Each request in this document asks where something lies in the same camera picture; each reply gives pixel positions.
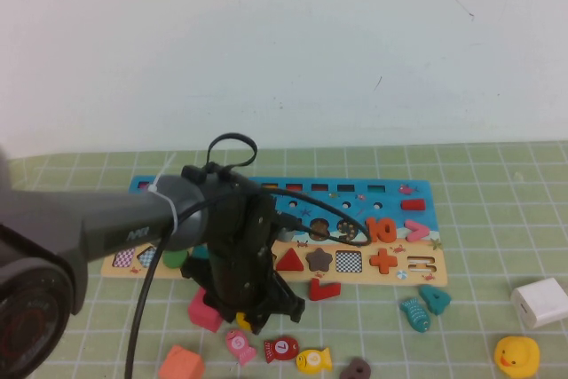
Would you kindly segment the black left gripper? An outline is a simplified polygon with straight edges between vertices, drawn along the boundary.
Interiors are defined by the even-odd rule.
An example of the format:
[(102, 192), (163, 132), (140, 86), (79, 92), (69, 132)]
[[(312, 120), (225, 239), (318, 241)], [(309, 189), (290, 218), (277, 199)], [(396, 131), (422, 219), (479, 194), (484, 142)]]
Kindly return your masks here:
[(208, 257), (187, 257), (182, 277), (205, 291), (205, 304), (224, 321), (243, 313), (254, 335), (274, 314), (299, 322), (305, 301), (274, 267), (272, 245), (284, 228), (274, 197), (258, 186), (239, 186), (209, 200), (201, 238)]

